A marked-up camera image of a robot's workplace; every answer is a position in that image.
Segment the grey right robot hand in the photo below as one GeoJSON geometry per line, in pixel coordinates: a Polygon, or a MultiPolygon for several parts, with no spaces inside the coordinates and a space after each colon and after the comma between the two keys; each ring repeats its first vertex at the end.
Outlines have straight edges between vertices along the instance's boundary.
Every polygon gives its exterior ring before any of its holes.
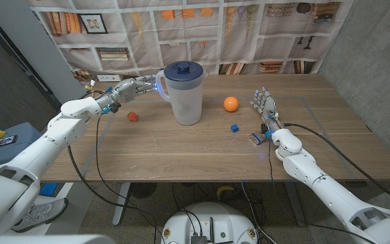
{"type": "Polygon", "coordinates": [[[255,91],[251,105],[261,115],[262,122],[267,125],[272,133],[284,127],[276,108],[276,102],[264,87],[262,87],[262,90],[255,91]]]}

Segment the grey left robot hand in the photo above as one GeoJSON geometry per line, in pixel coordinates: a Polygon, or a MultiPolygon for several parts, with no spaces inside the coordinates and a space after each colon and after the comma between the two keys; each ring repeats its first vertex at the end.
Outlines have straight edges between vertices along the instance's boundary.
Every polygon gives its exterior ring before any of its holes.
{"type": "Polygon", "coordinates": [[[156,91],[155,75],[140,76],[121,81],[110,91],[97,98],[96,102],[101,108],[104,108],[114,103],[127,103],[134,100],[136,96],[156,91]]]}

